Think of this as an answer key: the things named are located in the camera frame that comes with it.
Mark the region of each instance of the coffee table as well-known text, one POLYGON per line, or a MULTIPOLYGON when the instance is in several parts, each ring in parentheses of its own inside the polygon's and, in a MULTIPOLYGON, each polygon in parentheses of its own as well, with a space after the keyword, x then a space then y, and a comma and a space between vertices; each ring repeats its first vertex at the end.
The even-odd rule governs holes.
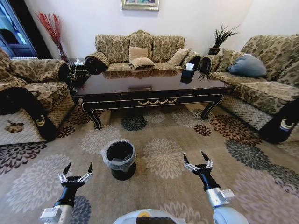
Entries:
POLYGON ((83 111, 99 130, 101 121, 96 110, 208 102, 201 115, 206 119, 232 88, 198 71, 193 76, 175 70, 118 71, 91 76, 74 97, 83 99, 83 111))

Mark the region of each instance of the carpet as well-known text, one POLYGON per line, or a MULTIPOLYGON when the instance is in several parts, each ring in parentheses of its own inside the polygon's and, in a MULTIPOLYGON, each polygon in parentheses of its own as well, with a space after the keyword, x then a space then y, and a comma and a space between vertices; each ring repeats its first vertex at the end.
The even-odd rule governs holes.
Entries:
POLYGON ((212 224, 212 208, 198 176, 184 168, 214 161, 212 177, 236 195, 231 207, 251 224, 299 223, 299 144, 272 145, 238 118, 216 107, 201 120, 203 105, 114 110, 99 131, 77 106, 48 143, 0 146, 0 223, 39 223, 44 208, 59 199, 57 174, 92 179, 77 191, 72 224, 111 224, 139 209, 164 210, 194 224, 212 224), (111 140, 128 139, 137 170, 114 179, 99 155, 111 140))

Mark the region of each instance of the picture frame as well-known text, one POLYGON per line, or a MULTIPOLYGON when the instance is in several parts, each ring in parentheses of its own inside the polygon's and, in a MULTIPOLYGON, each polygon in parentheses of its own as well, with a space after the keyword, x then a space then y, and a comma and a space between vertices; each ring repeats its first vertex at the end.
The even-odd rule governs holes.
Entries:
POLYGON ((122 9, 159 11, 160 0, 121 0, 122 9))

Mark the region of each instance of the patterned sofa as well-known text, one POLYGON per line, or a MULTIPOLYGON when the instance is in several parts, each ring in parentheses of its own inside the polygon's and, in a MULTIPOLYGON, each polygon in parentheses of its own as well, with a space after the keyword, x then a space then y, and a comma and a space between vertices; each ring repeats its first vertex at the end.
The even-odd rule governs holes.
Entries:
POLYGON ((185 39, 182 36, 152 36, 139 30, 129 36, 97 35, 95 38, 97 52, 85 58, 85 64, 90 74, 97 75, 103 71, 132 71, 129 65, 129 46, 148 48, 148 58, 155 63, 154 70, 182 70, 187 63, 200 63, 200 55, 191 51, 180 66, 174 66, 169 61, 178 49, 184 48, 185 39))
POLYGON ((0 49, 0 145, 50 141, 74 106, 62 60, 10 60, 0 49))
POLYGON ((261 59, 267 68, 265 78, 240 77, 217 72, 221 60, 232 64, 240 56, 209 55, 200 71, 233 85, 221 105, 259 131, 270 142, 299 140, 299 35, 252 37, 241 50, 261 59))

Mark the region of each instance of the black trash can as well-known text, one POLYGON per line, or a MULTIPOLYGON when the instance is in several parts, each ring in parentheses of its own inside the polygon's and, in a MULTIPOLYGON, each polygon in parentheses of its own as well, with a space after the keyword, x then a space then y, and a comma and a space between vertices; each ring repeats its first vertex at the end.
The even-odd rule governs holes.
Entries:
POLYGON ((131 178, 136 171, 135 148, 128 140, 117 140, 101 150, 103 161, 111 169, 113 177, 124 181, 131 178))

